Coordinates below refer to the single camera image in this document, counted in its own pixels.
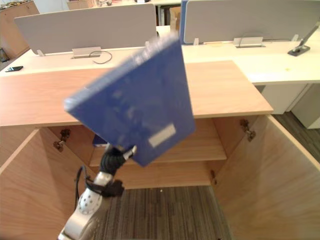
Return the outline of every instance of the white label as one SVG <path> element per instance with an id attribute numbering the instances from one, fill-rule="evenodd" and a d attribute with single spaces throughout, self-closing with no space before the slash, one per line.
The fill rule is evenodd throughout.
<path id="1" fill-rule="evenodd" d="M 164 129 L 161 131 L 157 132 L 155 135 L 149 138 L 149 143 L 151 144 L 152 147 L 156 147 L 159 144 L 163 143 L 165 140 L 170 138 L 176 134 L 176 128 L 173 123 L 169 124 L 166 126 Z"/>

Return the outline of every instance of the cabinet door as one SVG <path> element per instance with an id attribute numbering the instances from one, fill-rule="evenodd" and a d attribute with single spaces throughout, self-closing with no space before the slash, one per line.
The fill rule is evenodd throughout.
<path id="1" fill-rule="evenodd" d="M 320 164 L 272 116 L 251 129 L 214 186 L 235 238 L 320 239 Z"/>
<path id="2" fill-rule="evenodd" d="M 0 237 L 56 239 L 73 213 L 83 162 L 67 146 L 59 152 L 54 141 L 49 129 L 36 129 L 0 167 Z"/>

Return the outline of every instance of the white desk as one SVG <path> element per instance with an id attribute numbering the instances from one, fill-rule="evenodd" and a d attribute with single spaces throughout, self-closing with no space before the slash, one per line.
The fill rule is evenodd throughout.
<path id="1" fill-rule="evenodd" d="M 160 36 L 164 36 L 170 28 L 158 26 L 157 31 L 160 32 Z M 182 51 L 185 63 L 234 61 L 254 85 L 266 86 L 262 95 L 275 109 L 275 113 L 280 114 L 287 110 L 308 84 L 320 83 L 320 31 L 315 32 L 307 43 L 311 50 L 298 57 L 287 54 L 298 45 L 298 42 L 266 42 L 265 45 L 266 47 L 254 48 L 236 48 L 232 43 L 183 45 Z M 0 72 L 0 77 L 116 67 L 139 49 L 139 47 L 111 49 L 113 58 L 106 64 L 94 64 L 92 58 L 71 59 L 70 52 L 40 57 L 29 50 L 9 65 L 9 67 L 24 66 L 22 70 L 16 72 L 3 70 Z M 102 54 L 100 58 L 103 62 L 108 56 Z"/>

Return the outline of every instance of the gray carpet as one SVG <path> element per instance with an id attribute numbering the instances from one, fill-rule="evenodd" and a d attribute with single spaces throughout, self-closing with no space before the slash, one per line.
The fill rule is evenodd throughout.
<path id="1" fill-rule="evenodd" d="M 306 129 L 292 112 L 273 116 L 320 163 L 320 129 Z"/>
<path id="2" fill-rule="evenodd" d="M 211 186 L 126 190 L 104 221 L 96 239 L 233 239 Z"/>

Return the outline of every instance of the cabinet shelf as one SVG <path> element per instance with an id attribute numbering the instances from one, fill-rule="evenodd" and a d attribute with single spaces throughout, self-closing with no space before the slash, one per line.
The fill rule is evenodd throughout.
<path id="1" fill-rule="evenodd" d="M 158 157 L 152 164 L 227 159 L 213 120 L 211 118 L 196 119 L 195 124 L 196 130 L 193 134 Z M 104 147 L 96 147 L 93 150 L 90 167 L 99 166 L 104 150 Z M 129 160 L 126 164 L 135 165 L 135 162 Z"/>

